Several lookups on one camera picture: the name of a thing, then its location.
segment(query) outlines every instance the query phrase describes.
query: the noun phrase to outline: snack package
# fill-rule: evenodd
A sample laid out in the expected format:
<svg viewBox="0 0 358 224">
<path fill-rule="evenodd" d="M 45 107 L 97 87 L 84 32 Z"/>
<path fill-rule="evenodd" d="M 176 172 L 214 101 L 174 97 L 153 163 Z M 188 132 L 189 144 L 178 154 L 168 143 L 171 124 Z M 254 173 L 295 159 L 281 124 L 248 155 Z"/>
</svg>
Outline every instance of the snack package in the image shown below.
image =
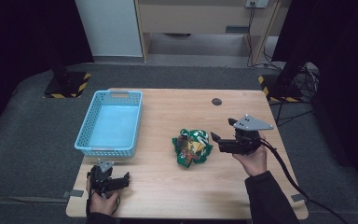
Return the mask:
<svg viewBox="0 0 358 224">
<path fill-rule="evenodd" d="M 188 131 L 182 129 L 180 135 L 172 139 L 177 155 L 177 162 L 188 168 L 191 162 L 202 163 L 211 154 L 212 145 L 209 145 L 209 136 L 203 130 Z"/>
</svg>

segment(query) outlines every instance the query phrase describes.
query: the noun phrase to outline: power socket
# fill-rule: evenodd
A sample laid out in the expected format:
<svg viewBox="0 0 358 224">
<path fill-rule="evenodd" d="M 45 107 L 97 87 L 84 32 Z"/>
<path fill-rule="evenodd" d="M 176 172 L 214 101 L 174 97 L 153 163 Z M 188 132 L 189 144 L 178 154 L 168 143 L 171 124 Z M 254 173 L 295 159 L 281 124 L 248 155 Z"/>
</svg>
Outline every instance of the power socket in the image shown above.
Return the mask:
<svg viewBox="0 0 358 224">
<path fill-rule="evenodd" d="M 252 7 L 252 3 L 254 7 L 267 7 L 269 0 L 247 0 L 245 7 Z"/>
</svg>

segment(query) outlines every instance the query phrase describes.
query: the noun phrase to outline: yellow and black hazard tape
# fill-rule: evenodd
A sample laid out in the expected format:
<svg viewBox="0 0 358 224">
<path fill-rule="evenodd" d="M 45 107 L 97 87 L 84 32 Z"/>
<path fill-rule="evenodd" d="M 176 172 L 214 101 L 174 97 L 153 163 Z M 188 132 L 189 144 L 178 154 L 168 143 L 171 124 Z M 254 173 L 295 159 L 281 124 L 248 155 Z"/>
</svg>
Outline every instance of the yellow and black hazard tape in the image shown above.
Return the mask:
<svg viewBox="0 0 358 224">
<path fill-rule="evenodd" d="M 82 79 L 82 81 L 80 82 L 80 85 L 77 89 L 76 92 L 70 92 L 70 93 L 63 93 L 63 92 L 53 92 L 53 93 L 49 93 L 49 94 L 45 94 L 45 98 L 57 98 L 57 99 L 62 99 L 62 98 L 76 98 L 79 97 L 82 93 L 83 90 L 86 89 L 87 83 L 89 81 L 91 77 L 91 74 L 86 73 Z"/>
<path fill-rule="evenodd" d="M 279 101 L 279 102 L 302 102 L 303 101 L 303 99 L 301 97 L 270 96 L 269 88 L 268 88 L 266 82 L 264 81 L 264 78 L 263 77 L 258 77 L 258 82 L 260 83 L 261 90 L 264 92 L 264 94 L 266 94 L 266 97 L 267 97 L 268 101 Z"/>
</svg>

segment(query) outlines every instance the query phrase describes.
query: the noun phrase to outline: black sleeve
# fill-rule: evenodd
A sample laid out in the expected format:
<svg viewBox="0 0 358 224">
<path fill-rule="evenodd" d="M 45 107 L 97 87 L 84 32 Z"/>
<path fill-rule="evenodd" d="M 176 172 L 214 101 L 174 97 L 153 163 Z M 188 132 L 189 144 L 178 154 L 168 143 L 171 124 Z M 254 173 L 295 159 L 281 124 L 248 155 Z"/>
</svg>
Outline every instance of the black sleeve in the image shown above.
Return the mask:
<svg viewBox="0 0 358 224">
<path fill-rule="evenodd" d="M 254 224 L 298 224 L 296 214 L 270 171 L 245 180 Z"/>
<path fill-rule="evenodd" d="M 86 224 L 116 224 L 113 217 L 102 213 L 90 213 Z"/>
</svg>

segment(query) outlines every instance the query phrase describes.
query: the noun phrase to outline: blue plastic basket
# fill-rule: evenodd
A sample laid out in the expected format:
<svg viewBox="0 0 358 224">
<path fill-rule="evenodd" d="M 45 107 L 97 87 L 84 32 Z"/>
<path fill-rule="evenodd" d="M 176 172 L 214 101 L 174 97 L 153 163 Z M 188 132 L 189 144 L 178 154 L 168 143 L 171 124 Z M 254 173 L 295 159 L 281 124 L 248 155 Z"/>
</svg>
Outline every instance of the blue plastic basket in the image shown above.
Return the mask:
<svg viewBox="0 0 358 224">
<path fill-rule="evenodd" d="M 96 91 L 75 148 L 86 156 L 133 157 L 142 97 L 140 91 Z"/>
</svg>

